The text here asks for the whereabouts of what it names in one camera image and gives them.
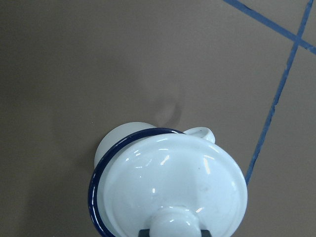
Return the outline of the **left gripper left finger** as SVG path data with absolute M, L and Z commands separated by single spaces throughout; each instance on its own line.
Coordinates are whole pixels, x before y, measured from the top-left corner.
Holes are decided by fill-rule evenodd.
M 150 229 L 142 229 L 138 233 L 138 237 L 150 237 Z

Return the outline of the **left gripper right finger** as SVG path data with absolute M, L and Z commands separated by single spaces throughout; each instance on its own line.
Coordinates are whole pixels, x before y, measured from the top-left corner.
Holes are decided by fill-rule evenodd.
M 209 230 L 201 230 L 201 236 L 202 237 L 212 237 Z

